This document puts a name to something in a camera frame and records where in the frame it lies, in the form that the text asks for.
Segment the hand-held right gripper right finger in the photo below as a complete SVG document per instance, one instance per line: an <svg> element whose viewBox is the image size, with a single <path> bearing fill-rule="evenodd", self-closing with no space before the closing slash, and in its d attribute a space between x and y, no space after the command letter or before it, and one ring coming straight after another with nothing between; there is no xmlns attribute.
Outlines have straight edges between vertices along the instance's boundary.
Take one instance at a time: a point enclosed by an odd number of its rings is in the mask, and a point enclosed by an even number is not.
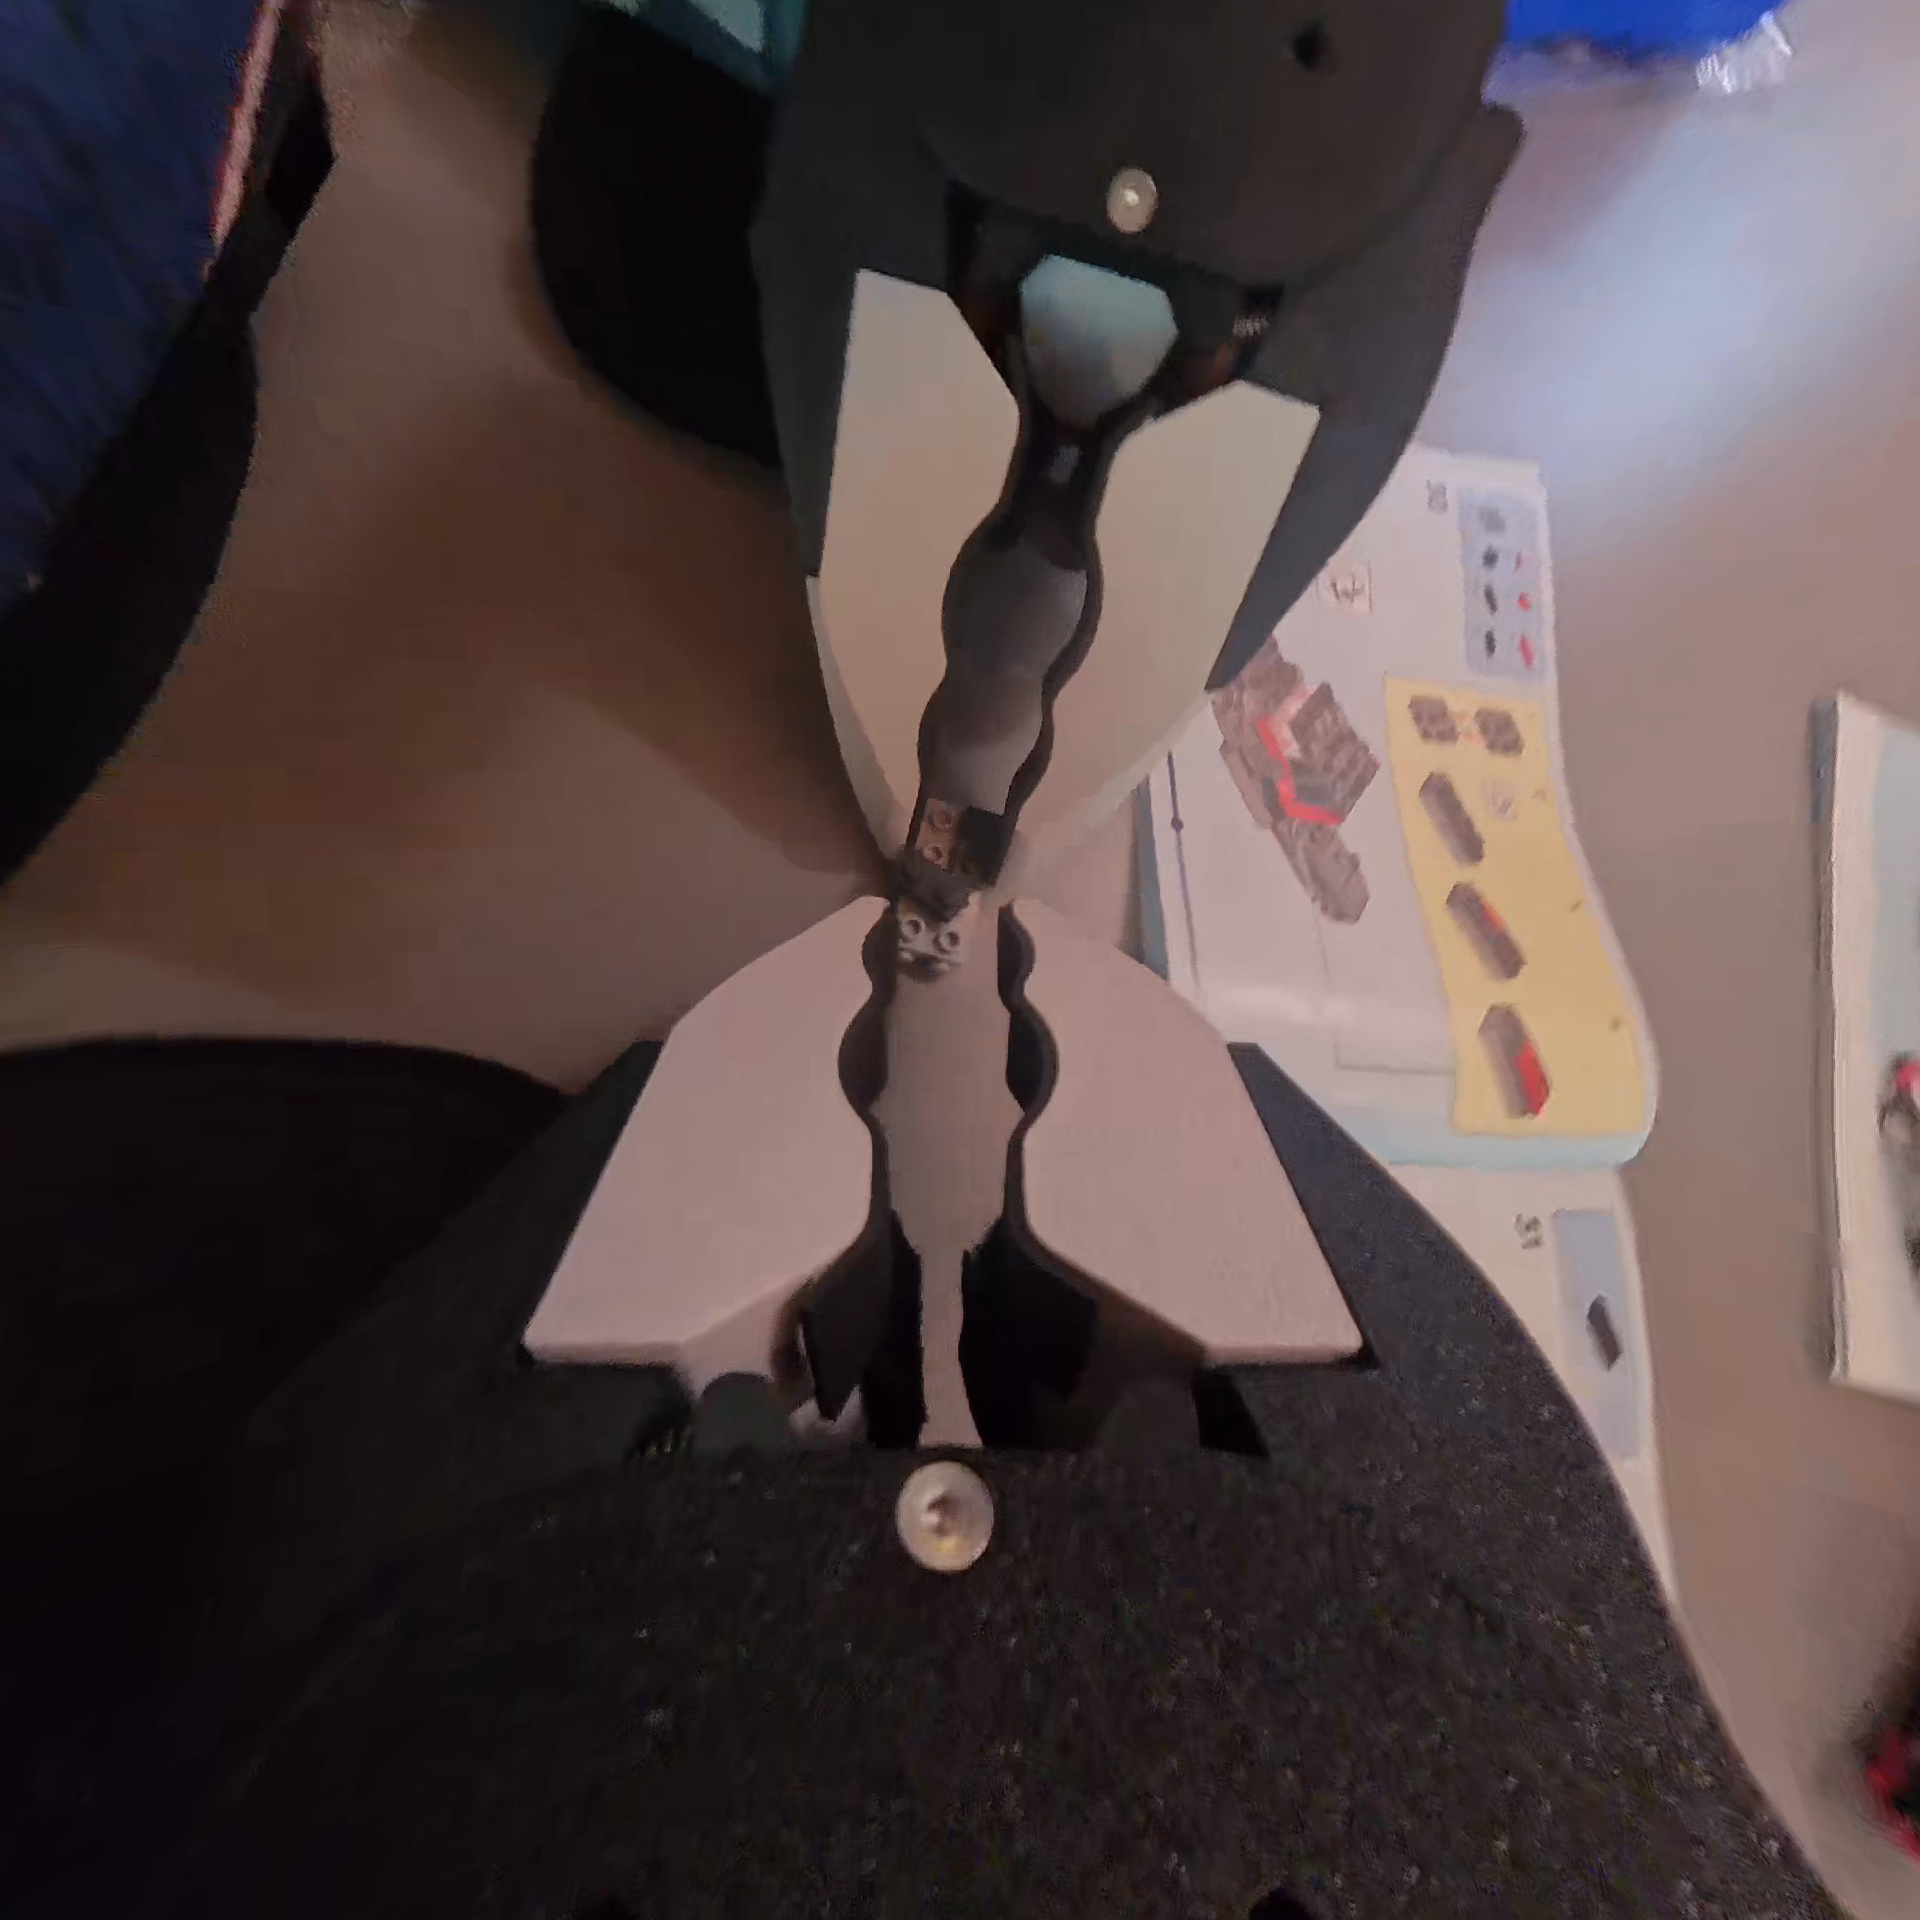
<svg viewBox="0 0 1920 1920"><path fill-rule="evenodd" d="M1228 1041L1159 974L1043 902L997 920L1017 1105L965 1254L983 1445L1259 1445L1246 1369L1363 1334Z"/></svg>

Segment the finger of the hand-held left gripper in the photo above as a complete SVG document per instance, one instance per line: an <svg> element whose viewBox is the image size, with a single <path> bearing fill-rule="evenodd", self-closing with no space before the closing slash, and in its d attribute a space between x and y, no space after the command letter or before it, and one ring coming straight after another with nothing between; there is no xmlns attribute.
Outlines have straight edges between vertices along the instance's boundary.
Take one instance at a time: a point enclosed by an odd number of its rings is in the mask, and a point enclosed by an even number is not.
<svg viewBox="0 0 1920 1920"><path fill-rule="evenodd" d="M1008 872L1078 847L1192 720L1317 422L1304 400L1233 382L1120 445L1094 520L1092 641L1051 705Z"/></svg>
<svg viewBox="0 0 1920 1920"><path fill-rule="evenodd" d="M1017 400L948 295L855 277L807 610L837 746L884 861L921 794L950 566L1001 499L1017 432Z"/></svg>

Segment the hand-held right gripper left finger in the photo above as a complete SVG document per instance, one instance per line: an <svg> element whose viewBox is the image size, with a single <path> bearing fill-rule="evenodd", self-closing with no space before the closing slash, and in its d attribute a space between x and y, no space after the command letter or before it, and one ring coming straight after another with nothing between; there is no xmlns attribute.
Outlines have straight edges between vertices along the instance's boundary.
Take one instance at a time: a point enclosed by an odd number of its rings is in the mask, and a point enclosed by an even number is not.
<svg viewBox="0 0 1920 1920"><path fill-rule="evenodd" d="M921 1437L921 1257L875 1103L896 913L863 895L733 970L660 1043L524 1343L696 1399L753 1375L875 1445Z"/></svg>

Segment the building steps instruction booklet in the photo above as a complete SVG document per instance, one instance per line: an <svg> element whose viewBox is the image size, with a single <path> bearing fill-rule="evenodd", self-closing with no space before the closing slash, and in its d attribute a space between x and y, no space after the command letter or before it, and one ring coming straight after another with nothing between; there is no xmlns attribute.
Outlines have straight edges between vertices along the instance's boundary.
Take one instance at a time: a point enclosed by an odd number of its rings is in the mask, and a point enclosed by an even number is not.
<svg viewBox="0 0 1920 1920"><path fill-rule="evenodd" d="M1622 1168L1656 1112L1577 842L1534 463L1412 445L1141 794L1149 961L1476 1262L1663 1535Z"/></svg>

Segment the grey and black brick block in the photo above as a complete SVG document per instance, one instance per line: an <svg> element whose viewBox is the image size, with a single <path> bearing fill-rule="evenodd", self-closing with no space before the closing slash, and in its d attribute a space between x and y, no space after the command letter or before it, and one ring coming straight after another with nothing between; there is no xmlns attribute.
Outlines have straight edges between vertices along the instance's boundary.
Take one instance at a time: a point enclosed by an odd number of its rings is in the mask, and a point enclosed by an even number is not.
<svg viewBox="0 0 1920 1920"><path fill-rule="evenodd" d="M963 963L1009 841L1012 826L998 814L918 802L894 864L896 963L905 976L932 982Z"/></svg>

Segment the blue plastic bin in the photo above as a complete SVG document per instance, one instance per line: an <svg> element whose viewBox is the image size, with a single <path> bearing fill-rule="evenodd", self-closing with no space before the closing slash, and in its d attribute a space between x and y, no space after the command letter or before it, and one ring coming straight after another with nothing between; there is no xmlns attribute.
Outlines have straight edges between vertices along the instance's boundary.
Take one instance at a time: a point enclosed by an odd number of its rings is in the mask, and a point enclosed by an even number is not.
<svg viewBox="0 0 1920 1920"><path fill-rule="evenodd" d="M1620 64L1693 64L1742 43L1785 2L1507 2L1501 55L1580 50Z"/></svg>

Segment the dark teal cloth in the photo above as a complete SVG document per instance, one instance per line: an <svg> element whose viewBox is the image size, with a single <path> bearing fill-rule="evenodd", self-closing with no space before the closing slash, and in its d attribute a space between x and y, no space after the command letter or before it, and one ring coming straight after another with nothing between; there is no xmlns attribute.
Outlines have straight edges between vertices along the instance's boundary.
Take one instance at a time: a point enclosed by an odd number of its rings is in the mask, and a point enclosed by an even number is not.
<svg viewBox="0 0 1920 1920"><path fill-rule="evenodd" d="M777 93L798 57L808 2L587 2L675 41L758 93Z"/></svg>

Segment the car cover instruction booklet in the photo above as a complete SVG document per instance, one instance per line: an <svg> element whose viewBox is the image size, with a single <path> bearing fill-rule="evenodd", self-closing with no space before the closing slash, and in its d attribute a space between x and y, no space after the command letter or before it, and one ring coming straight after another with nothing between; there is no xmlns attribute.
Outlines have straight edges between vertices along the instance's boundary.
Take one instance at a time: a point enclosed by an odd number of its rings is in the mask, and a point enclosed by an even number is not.
<svg viewBox="0 0 1920 1920"><path fill-rule="evenodd" d="M1830 1378L1917 1403L1917 730L1812 709L1815 1197Z"/></svg>

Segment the red black brick truck model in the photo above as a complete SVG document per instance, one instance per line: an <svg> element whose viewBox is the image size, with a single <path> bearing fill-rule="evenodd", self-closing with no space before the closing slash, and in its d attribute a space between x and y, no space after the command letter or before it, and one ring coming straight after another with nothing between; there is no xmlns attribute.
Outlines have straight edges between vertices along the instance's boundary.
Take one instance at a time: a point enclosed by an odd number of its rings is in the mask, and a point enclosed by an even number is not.
<svg viewBox="0 0 1920 1920"><path fill-rule="evenodd" d="M1857 1743L1857 1778L1879 1827L1917 1856L1917 1693L1875 1712Z"/></svg>

